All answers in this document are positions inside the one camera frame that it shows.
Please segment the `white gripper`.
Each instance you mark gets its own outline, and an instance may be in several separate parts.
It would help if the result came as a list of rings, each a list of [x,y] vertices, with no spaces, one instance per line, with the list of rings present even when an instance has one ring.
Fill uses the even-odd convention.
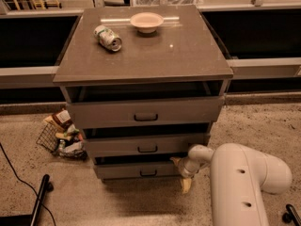
[[[192,184],[191,178],[198,173],[200,162],[189,157],[171,157],[170,160],[173,162],[174,166],[178,168],[180,175],[183,177],[180,180],[182,193],[188,193]]]

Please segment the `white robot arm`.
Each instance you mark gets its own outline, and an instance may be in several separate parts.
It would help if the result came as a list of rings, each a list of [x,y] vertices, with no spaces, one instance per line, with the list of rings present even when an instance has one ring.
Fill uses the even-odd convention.
[[[281,194],[293,181],[283,160],[237,143],[215,150],[194,144],[186,157],[171,161],[182,177],[184,193],[200,169],[210,169],[213,226],[269,226],[261,194]]]

